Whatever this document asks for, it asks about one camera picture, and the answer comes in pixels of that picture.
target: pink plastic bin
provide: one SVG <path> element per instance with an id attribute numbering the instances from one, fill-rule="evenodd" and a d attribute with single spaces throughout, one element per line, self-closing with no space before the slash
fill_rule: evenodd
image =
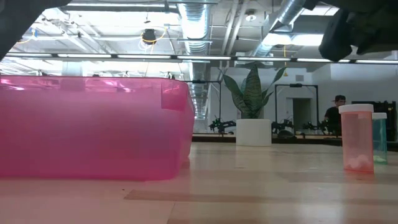
<path id="1" fill-rule="evenodd" d="M 340 106 L 344 169 L 373 173 L 373 105 Z"/>
<path id="2" fill-rule="evenodd" d="M 188 159 L 194 110 L 184 82 L 0 81 L 0 177 L 162 180 Z"/>

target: silver duct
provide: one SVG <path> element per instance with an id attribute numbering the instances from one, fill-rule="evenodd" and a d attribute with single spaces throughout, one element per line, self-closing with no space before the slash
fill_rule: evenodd
<path id="1" fill-rule="evenodd" d="M 278 29 L 283 26 L 288 26 L 293 23 L 299 15 L 303 12 L 303 5 L 306 0 L 284 0 L 277 12 L 276 17 L 268 15 L 264 23 L 263 36 L 264 40 L 253 50 L 251 56 L 253 57 L 266 57 L 273 45 L 266 44 L 266 37 L 272 30 Z"/>
<path id="2" fill-rule="evenodd" d="M 194 42 L 185 42 L 185 49 L 189 55 L 208 55 L 210 44 L 197 40 L 207 39 L 210 34 L 210 5 L 209 4 L 178 4 L 181 15 L 181 26 L 184 39 L 193 39 Z M 192 80 L 210 80 L 209 63 L 190 63 L 190 78 Z M 192 85 L 192 96 L 196 99 L 196 116 L 204 118 L 206 111 L 208 85 Z"/>

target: person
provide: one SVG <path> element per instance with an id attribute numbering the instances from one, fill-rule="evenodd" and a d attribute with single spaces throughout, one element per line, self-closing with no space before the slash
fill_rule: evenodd
<path id="1" fill-rule="evenodd" d="M 326 110 L 324 121 L 328 124 L 328 131 L 339 136 L 341 135 L 341 115 L 338 112 L 338 108 L 346 104 L 346 97 L 337 95 L 334 102 L 335 106 Z"/>

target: white bottle cap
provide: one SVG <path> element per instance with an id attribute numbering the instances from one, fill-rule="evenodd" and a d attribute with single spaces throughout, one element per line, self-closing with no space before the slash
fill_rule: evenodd
<path id="1" fill-rule="evenodd" d="M 339 113 L 347 112 L 373 112 L 373 105 L 344 105 L 338 107 Z"/>
<path id="2" fill-rule="evenodd" d="M 372 113 L 372 119 L 387 119 L 386 113 Z"/>

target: black shirt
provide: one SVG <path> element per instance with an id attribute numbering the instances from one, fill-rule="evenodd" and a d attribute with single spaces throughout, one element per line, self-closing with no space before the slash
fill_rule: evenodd
<path id="1" fill-rule="evenodd" d="M 341 115 L 337 107 L 331 107 L 326 111 L 325 117 L 328 118 L 329 124 L 341 125 Z"/>

